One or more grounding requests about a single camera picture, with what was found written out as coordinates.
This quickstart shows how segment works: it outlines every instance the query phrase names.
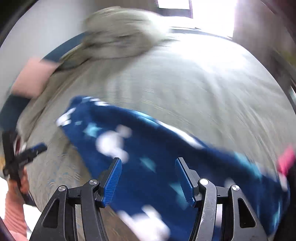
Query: window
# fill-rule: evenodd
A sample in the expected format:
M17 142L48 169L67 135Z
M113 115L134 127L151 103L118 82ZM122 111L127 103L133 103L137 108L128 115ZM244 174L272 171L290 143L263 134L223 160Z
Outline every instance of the window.
M159 13L172 27L232 37L237 0L158 0Z

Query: bed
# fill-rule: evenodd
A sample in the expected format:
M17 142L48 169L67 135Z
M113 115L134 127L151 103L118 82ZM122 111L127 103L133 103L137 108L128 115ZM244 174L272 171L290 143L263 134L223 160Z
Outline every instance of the bed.
M143 112L207 144L244 153L263 172L275 173L277 157L296 143L296 116L275 79L230 40L172 36L137 57L87 60L56 72L41 96L31 100L17 128L28 146L48 145L48 151L28 166L30 191L39 210L58 186L76 187L90 179L75 147L55 124L76 95ZM67 61L76 62L76 53L73 50ZM112 235L120 220L108 212L107 233ZM77 225L82 239L79 215ZM117 240L132 235L121 231Z

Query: bright light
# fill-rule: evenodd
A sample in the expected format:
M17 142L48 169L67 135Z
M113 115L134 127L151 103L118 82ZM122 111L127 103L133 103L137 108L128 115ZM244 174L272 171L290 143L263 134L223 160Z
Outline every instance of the bright light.
M204 32L233 36L237 0L192 0L195 27Z
M195 22L192 18L187 17L162 17L164 23L170 27L195 28Z

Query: blue fleece blanket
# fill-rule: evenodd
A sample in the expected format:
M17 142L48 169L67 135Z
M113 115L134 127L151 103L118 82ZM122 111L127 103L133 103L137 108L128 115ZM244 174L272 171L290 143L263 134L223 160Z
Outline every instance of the blue fleece blanket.
M239 185L267 235L276 230L289 204L289 190L282 189L278 178L264 176L246 156L210 147L138 111L77 96L57 125L76 146L93 178L114 157L121 158L123 169L112 209L132 216L151 205L169 227L169 240L188 240L197 212L186 202L177 179L178 157L217 186L229 180Z

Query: pillow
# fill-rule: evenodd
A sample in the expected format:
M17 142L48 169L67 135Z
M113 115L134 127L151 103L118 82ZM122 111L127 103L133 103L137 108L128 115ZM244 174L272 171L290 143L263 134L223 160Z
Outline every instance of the pillow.
M11 93L26 98L37 98L59 65L60 63L40 58L30 58L13 83Z

